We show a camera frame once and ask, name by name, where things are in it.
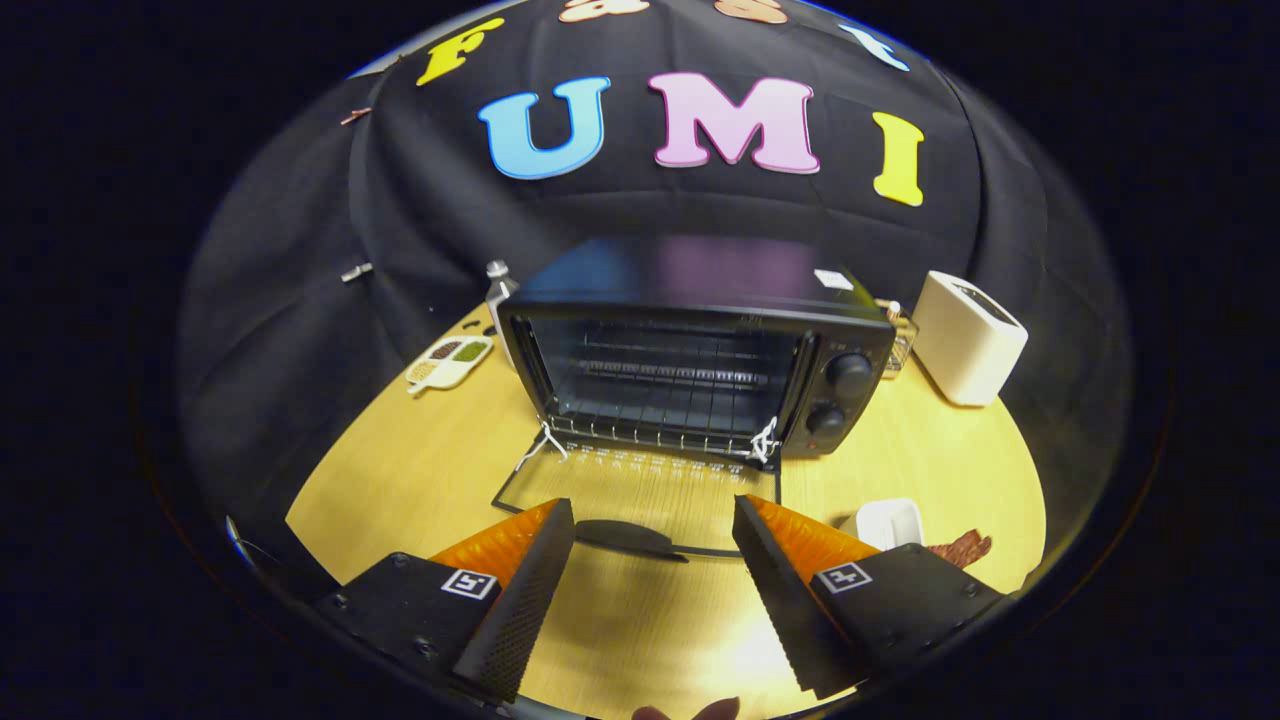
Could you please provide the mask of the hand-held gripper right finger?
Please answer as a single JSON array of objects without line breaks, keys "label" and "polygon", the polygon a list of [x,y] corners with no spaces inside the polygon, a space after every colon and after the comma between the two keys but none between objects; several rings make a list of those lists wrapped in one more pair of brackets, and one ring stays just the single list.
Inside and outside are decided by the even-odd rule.
[{"label": "hand-held gripper right finger", "polygon": [[923,544],[878,550],[754,495],[733,501],[733,541],[797,684],[820,700],[920,670],[1007,598]]}]

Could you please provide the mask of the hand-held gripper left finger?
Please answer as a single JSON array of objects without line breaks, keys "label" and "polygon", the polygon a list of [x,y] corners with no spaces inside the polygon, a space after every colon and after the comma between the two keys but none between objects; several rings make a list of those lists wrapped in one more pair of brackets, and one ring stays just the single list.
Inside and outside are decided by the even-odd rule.
[{"label": "hand-held gripper left finger", "polygon": [[429,559],[388,553],[320,614],[416,682],[512,702],[573,539],[572,505],[553,498]]}]

